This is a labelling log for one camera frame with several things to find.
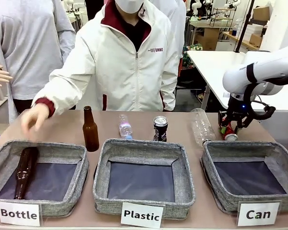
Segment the person's right hand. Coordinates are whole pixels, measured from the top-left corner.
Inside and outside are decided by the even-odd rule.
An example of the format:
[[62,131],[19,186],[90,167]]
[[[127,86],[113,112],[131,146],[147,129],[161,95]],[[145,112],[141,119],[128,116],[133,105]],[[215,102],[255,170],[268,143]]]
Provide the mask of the person's right hand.
[[25,137],[31,142],[37,142],[37,132],[49,116],[49,109],[45,104],[36,104],[24,112],[21,117],[21,128]]

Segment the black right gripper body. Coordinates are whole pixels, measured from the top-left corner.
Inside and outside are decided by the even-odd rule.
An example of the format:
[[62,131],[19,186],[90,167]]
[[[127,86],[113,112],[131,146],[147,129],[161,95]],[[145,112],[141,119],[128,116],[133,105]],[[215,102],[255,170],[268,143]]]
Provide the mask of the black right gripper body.
[[232,121],[237,122],[239,119],[243,119],[244,128],[247,128],[253,120],[253,117],[249,114],[248,109],[249,109],[248,104],[246,104],[242,100],[237,99],[231,94],[228,101],[228,109],[227,109],[228,124],[231,124]]

